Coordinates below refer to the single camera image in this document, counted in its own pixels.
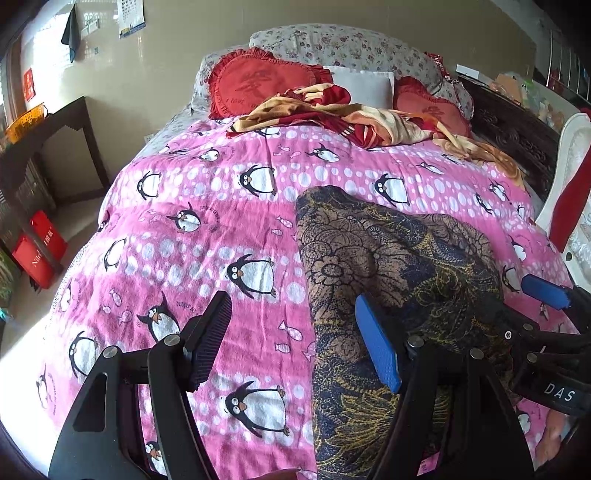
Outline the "right hand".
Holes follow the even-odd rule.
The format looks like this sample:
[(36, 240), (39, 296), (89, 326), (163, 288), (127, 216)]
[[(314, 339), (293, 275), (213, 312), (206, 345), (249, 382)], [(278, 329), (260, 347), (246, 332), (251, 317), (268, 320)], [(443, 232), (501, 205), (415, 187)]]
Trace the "right hand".
[(559, 453), (561, 443), (571, 427), (571, 420), (568, 415), (550, 409), (546, 417), (546, 426), (541, 440), (535, 449), (537, 467), (541, 467), (553, 460)]

